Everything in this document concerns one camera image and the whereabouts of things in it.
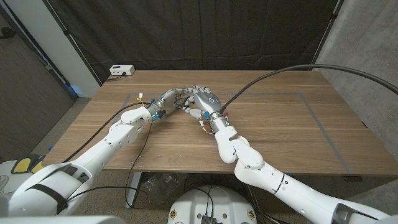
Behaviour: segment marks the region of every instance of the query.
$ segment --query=wooden table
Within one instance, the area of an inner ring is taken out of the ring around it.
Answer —
[[[171,88],[197,84],[209,87],[226,103],[265,73],[136,71],[131,77],[107,82],[49,152],[44,164],[62,162],[117,110],[136,102],[139,92],[144,93],[144,101],[150,101]],[[260,81],[231,103],[226,112],[238,134],[282,172],[398,174],[398,163],[319,72],[285,72]],[[110,125],[82,152],[102,139]],[[149,125],[105,169],[130,169],[148,130]],[[234,167],[220,159],[214,137],[205,133],[198,121],[176,110],[153,123],[133,171],[233,173]]]

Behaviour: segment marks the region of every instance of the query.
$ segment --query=white power strip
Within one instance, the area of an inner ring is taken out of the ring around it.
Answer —
[[[122,75],[123,72],[126,72],[126,75],[132,75],[135,69],[132,65],[112,65],[109,71],[111,75]]]

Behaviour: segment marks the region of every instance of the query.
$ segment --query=metal hand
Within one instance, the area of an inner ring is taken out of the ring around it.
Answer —
[[[195,119],[202,119],[203,116],[208,119],[212,113],[221,109],[220,100],[216,95],[211,93],[209,88],[194,85],[193,88],[188,88],[188,91],[192,92],[193,95],[187,98],[182,105],[182,109]],[[195,103],[198,108],[190,108],[190,103]]]
[[[166,91],[156,102],[152,102],[147,108],[152,119],[163,118],[166,112],[174,108],[181,108],[182,102],[187,98],[184,96],[190,92],[191,88],[176,88]]]

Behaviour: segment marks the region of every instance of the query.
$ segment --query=black backdrop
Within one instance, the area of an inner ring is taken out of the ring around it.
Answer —
[[[104,82],[136,70],[275,70],[311,63],[337,0],[50,0]]]

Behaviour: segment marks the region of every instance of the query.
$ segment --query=white robotic arm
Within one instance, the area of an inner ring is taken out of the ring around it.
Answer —
[[[242,182],[264,189],[281,199],[313,223],[375,223],[389,217],[375,208],[331,197],[295,180],[266,163],[218,111],[221,103],[209,93],[194,94],[202,114],[215,132],[220,157],[225,163],[236,159],[235,176]]]
[[[143,124],[163,118],[167,111],[181,107],[194,88],[178,88],[165,92],[147,108],[124,112],[100,142],[74,161],[44,167],[26,180],[12,195],[9,217],[69,215],[84,200],[96,176],[124,146],[133,143]]]

